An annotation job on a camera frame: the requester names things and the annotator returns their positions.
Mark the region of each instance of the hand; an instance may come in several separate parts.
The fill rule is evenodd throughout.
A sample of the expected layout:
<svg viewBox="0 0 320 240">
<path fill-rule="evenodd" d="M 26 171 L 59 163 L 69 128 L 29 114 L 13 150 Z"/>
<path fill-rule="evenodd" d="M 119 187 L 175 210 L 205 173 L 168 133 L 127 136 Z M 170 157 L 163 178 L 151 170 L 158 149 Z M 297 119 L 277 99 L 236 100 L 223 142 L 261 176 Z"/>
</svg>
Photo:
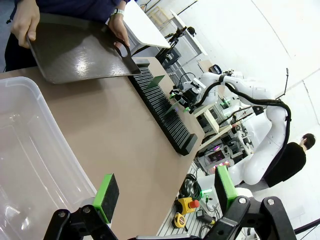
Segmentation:
<svg viewBox="0 0 320 240">
<path fill-rule="evenodd" d="M 36 28 L 40 20 L 36 0 L 21 0 L 17 4 L 11 32 L 19 41 L 19 46 L 29 48 L 26 36 L 30 41 L 36 40 Z"/>
<path fill-rule="evenodd" d="M 110 17 L 108 22 L 108 27 L 115 34 L 115 36 L 124 41 L 125 45 L 130 47 L 129 37 L 127 33 L 127 29 L 124 25 L 123 21 L 124 16 L 122 14 L 114 14 Z M 116 42 L 115 46 L 119 49 L 121 47 L 120 42 Z"/>
</svg>

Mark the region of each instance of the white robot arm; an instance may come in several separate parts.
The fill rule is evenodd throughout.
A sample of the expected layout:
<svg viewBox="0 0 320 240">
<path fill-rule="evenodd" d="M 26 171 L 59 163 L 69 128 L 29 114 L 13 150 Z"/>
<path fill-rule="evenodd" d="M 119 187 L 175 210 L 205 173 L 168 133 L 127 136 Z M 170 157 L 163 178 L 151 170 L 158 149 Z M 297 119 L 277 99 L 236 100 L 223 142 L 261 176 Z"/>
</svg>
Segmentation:
<svg viewBox="0 0 320 240">
<path fill-rule="evenodd" d="M 281 107 L 273 104 L 276 102 L 274 101 L 274 95 L 261 84 L 255 81 L 246 81 L 241 78 L 233 77 L 232 75 L 218 75 L 206 72 L 201 76 L 200 80 L 194 79 L 193 85 L 190 84 L 190 82 L 185 82 L 182 91 L 185 91 L 188 87 L 192 88 L 194 91 L 197 90 L 200 92 L 198 100 L 199 98 L 201 100 L 197 103 L 198 105 L 195 105 L 197 107 L 199 107 L 199 103 L 202 105 L 209 105 L 218 100 L 217 88 L 212 87 L 210 89 L 214 83 L 220 83 L 221 85 L 227 86 L 229 89 L 231 89 L 230 87 L 232 86 L 236 94 L 242 93 L 242 95 L 245 94 L 254 100 L 260 100 L 256 101 L 259 104 L 252 103 L 248 100 L 248 97 L 240 96 L 238 94 L 239 100 L 246 105 L 263 107 L 268 105 L 266 108 L 266 117 L 272 123 L 270 131 L 257 147 L 254 154 L 247 156 L 228 170 L 234 185 L 238 185 L 242 181 L 249 185 L 257 184 L 264 176 L 267 168 L 276 155 L 283 148 L 283 145 L 286 145 L 288 142 L 289 133 L 287 131 L 288 136 L 286 137 L 286 124 L 289 124 L 288 127 L 290 127 L 290 122 L 286 122 L 287 110 L 284 109 L 283 106 Z"/>
</svg>

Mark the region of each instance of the black shirt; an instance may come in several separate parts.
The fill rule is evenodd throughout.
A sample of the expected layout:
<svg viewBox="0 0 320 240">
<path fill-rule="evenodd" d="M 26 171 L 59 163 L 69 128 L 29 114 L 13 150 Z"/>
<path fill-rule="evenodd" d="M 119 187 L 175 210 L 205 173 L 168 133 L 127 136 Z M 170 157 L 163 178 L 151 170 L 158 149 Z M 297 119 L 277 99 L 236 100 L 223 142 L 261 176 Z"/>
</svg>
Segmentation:
<svg viewBox="0 0 320 240">
<path fill-rule="evenodd" d="M 286 145 L 281 159 L 263 178 L 269 188 L 285 181 L 299 172 L 306 164 L 306 154 L 304 149 L 295 142 Z"/>
</svg>

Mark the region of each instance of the person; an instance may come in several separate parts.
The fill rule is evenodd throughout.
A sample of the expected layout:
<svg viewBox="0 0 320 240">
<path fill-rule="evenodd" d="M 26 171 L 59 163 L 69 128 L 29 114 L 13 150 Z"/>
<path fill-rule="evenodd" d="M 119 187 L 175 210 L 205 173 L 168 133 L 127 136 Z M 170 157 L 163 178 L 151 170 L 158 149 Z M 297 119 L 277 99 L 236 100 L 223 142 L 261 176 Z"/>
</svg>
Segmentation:
<svg viewBox="0 0 320 240">
<path fill-rule="evenodd" d="M 316 143 L 316 138 L 312 133 L 307 133 L 301 138 L 300 144 L 290 142 L 285 146 L 280 160 L 269 167 L 260 182 L 249 185 L 245 182 L 237 187 L 246 188 L 251 192 L 257 192 L 266 188 L 271 188 L 280 182 L 284 182 L 298 173 L 306 164 L 306 152 Z"/>
<path fill-rule="evenodd" d="M 111 31 L 129 47 L 127 29 L 123 23 L 123 11 L 130 0 L 14 0 L 15 7 L 4 59 L 6 72 L 37 65 L 26 36 L 37 38 L 40 13 L 50 13 L 90 21 L 106 23 Z"/>
</svg>

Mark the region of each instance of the black tray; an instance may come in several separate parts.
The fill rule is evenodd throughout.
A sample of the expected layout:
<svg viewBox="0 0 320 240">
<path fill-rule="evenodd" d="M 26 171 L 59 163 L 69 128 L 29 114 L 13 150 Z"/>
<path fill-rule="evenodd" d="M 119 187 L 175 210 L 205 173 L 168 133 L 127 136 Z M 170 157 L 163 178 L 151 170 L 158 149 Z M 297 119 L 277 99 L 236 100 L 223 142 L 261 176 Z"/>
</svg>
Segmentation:
<svg viewBox="0 0 320 240">
<path fill-rule="evenodd" d="M 122 40 L 103 23 L 41 13 L 36 40 L 28 42 L 44 78 L 54 84 L 141 74 Z"/>
</svg>

